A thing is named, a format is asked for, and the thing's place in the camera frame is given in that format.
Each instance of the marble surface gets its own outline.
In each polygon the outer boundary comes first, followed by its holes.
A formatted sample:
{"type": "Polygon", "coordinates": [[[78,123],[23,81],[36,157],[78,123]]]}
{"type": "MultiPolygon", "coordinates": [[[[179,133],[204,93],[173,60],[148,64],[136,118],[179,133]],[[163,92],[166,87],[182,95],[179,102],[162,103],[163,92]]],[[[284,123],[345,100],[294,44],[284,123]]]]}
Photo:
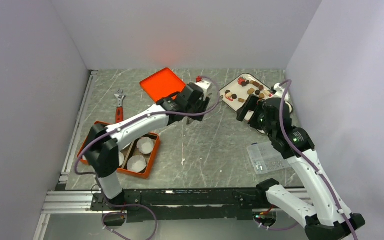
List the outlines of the marble surface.
{"type": "MultiPolygon", "coordinates": [[[[114,92],[121,88],[127,94],[123,102],[124,119],[146,110],[154,102],[142,90],[139,82],[159,69],[100,70],[93,86],[93,93],[86,110],[81,130],[81,142],[95,121],[115,122],[116,98],[114,92]]],[[[184,82],[195,81],[196,76],[208,76],[222,88],[242,73],[248,73],[271,87],[284,79],[279,69],[173,69],[184,82]]],[[[299,126],[292,115],[293,124],[299,126]]],[[[166,128],[155,131],[161,145],[148,179],[125,174],[118,178],[127,189],[162,188],[228,188],[255,187],[258,183],[274,178],[287,187],[302,187],[292,168],[257,175],[250,163],[247,146],[269,142],[268,137],[251,129],[245,122],[236,120],[236,113],[224,102],[204,117],[203,122],[186,125],[186,118],[166,128]]],[[[79,171],[93,171],[91,166],[79,164],[79,171]]],[[[95,184],[91,175],[78,176],[71,170],[66,189],[89,190],[95,184]]]]}

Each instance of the brown candy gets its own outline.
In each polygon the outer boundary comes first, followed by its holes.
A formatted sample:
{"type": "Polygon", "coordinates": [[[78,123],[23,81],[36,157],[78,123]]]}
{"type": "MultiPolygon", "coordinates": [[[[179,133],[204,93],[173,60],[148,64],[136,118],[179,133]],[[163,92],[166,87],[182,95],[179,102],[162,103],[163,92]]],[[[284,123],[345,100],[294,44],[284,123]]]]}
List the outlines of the brown candy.
{"type": "Polygon", "coordinates": [[[251,94],[253,94],[254,92],[255,92],[255,89],[254,89],[254,88],[250,88],[250,89],[247,91],[248,95],[251,95],[251,94]]]}

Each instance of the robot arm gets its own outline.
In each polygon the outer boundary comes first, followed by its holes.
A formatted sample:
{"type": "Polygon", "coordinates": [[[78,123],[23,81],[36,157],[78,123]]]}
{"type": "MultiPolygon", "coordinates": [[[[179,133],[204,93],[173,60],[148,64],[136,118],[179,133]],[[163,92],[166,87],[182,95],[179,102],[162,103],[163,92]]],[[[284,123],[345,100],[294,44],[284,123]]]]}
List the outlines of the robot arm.
{"type": "Polygon", "coordinates": [[[257,185],[257,197],[281,208],[293,217],[304,227],[310,240],[340,240],[351,233],[344,216],[355,230],[362,227],[365,220],[361,214],[352,213],[341,200],[324,173],[313,141],[304,129],[292,125],[289,106],[284,104],[282,120],[286,135],[290,142],[309,159],[309,162],[290,147],[281,131],[281,102],[278,97],[260,100],[257,96],[250,95],[243,107],[237,111],[237,120],[243,121],[248,111],[254,111],[248,124],[267,134],[274,149],[282,155],[301,179],[314,206],[290,194],[274,179],[257,185]],[[335,194],[340,206],[337,206],[331,193],[335,194]]]}
{"type": "Polygon", "coordinates": [[[143,135],[181,121],[186,116],[202,121],[204,115],[201,113],[206,111],[210,102],[211,86],[211,82],[207,80],[189,83],[182,92],[159,100],[134,117],[112,125],[95,124],[91,128],[86,145],[102,135],[107,137],[93,144],[84,156],[94,168],[97,180],[111,204],[120,205],[125,200],[123,188],[117,178],[119,151],[143,135]]]}

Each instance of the food item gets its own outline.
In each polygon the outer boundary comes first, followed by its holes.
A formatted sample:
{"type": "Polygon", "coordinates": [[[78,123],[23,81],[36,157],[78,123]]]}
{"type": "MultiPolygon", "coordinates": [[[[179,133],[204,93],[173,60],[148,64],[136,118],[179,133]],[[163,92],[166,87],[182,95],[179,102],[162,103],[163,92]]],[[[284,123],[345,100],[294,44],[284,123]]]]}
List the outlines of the food item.
{"type": "Polygon", "coordinates": [[[137,141],[136,146],[139,152],[148,155],[152,153],[152,150],[154,149],[154,142],[149,137],[142,137],[137,141]]]}
{"type": "Polygon", "coordinates": [[[267,90],[264,90],[264,91],[262,91],[265,95],[267,95],[267,96],[273,96],[269,91],[267,91],[267,90]]]}
{"type": "Polygon", "coordinates": [[[254,92],[255,92],[255,89],[254,89],[254,88],[250,88],[250,89],[247,91],[248,95],[251,95],[251,94],[253,94],[254,92]]]}
{"type": "Polygon", "coordinates": [[[245,82],[245,79],[243,77],[240,77],[237,79],[237,83],[240,85],[242,85],[242,83],[244,83],[244,82],[245,82]]]}

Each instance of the white wall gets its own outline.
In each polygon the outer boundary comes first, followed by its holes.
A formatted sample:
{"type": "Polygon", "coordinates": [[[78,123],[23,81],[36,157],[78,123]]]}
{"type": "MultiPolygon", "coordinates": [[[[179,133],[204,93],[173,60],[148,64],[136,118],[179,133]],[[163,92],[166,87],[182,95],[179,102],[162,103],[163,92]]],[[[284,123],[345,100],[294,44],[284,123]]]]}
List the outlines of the white wall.
{"type": "Polygon", "coordinates": [[[360,239],[384,240],[384,0],[324,0],[286,69],[308,130],[360,239]]]}
{"type": "Polygon", "coordinates": [[[51,0],[89,69],[285,68],[321,0],[51,0]]]}
{"type": "Polygon", "coordinates": [[[49,0],[0,0],[0,240],[33,238],[87,80],[49,0]]]}

